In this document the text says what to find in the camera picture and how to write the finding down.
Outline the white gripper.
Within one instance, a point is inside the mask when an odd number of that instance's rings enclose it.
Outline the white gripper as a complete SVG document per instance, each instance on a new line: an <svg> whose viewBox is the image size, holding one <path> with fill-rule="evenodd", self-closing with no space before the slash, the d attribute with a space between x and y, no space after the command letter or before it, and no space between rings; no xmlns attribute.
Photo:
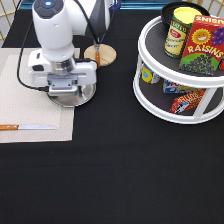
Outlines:
<svg viewBox="0 0 224 224"><path fill-rule="evenodd" d="M48 61L41 49L31 52L28 60L29 74L33 85L47 85L49 76L65 79L75 75L74 84L90 85L96 83L97 64L90 59L71 57L62 62Z"/></svg>

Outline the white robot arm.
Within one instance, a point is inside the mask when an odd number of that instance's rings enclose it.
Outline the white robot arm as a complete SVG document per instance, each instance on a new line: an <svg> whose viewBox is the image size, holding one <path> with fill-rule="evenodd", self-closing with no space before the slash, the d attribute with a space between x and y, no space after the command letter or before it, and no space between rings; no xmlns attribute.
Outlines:
<svg viewBox="0 0 224 224"><path fill-rule="evenodd" d="M96 83L97 64L76 62L73 36L95 40L103 36L110 25L110 0L35 0L32 6L33 24L39 50L31 53L28 66L35 86L51 84L51 77L64 79L75 76L74 84Z"/></svg>

